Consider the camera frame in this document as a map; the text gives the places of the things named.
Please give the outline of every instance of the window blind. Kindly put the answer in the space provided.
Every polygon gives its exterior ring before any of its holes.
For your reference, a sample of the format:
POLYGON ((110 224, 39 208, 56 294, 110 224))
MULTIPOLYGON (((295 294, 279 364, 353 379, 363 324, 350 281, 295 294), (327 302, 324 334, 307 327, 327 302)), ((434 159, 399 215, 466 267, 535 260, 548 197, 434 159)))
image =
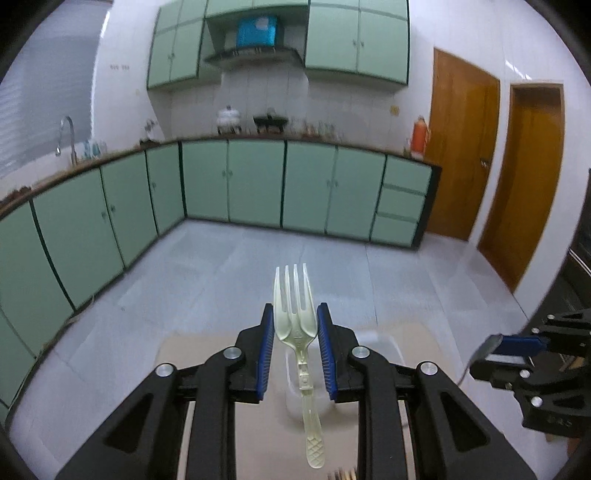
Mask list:
POLYGON ((0 178, 54 151, 65 115, 77 142, 90 137, 93 68, 110 6, 65 0, 17 55, 0 83, 0 178))

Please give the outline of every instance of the faucet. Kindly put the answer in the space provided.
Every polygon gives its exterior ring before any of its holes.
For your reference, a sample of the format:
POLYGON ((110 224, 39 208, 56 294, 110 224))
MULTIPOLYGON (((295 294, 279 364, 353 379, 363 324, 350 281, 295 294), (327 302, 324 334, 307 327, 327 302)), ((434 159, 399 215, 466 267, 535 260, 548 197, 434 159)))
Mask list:
POLYGON ((78 158, 76 157, 76 150, 74 150, 74 123, 72 122, 71 117, 68 115, 62 118, 60 122, 60 136, 57 140, 56 157, 61 155, 61 133, 64 130, 64 120, 68 120, 68 123, 70 124, 70 158, 72 160, 72 166, 75 167, 78 163, 78 158))

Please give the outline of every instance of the gray tile floor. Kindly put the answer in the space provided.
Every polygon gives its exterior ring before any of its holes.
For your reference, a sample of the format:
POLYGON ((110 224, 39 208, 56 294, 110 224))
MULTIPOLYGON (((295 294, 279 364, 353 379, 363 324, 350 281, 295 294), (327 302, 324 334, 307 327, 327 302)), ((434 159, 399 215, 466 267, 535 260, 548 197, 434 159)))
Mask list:
MULTIPOLYGON (((527 321, 474 247, 427 234, 418 252, 321 236, 187 221, 83 312, 50 352, 15 412, 10 437, 52 479, 150 372, 177 333, 236 333, 259 322, 278 265, 306 262, 314 301, 353 328, 421 322, 459 375, 490 333, 527 321)), ((566 461, 564 442, 523 429, 511 393, 468 378, 464 391, 540 480, 566 461)))

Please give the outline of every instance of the blue box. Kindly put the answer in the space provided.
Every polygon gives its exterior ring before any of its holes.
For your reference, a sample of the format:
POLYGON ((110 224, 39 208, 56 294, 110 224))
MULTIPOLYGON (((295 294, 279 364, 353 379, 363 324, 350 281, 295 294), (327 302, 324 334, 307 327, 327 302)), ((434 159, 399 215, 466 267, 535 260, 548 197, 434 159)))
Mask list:
POLYGON ((244 18, 238 23, 237 47, 268 46, 283 44, 283 27, 277 17, 244 18))

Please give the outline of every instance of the range hood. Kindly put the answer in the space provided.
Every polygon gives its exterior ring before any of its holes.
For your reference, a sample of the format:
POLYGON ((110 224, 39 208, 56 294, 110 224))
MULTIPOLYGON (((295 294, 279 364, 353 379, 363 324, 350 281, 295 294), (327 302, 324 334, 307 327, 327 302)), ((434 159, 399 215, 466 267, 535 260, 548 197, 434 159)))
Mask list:
POLYGON ((303 67, 304 65, 304 62, 296 49, 283 46, 235 47, 229 50, 224 50, 220 53, 215 53, 214 55, 206 57, 203 61, 223 70, 224 72, 246 64, 287 62, 300 67, 303 67))

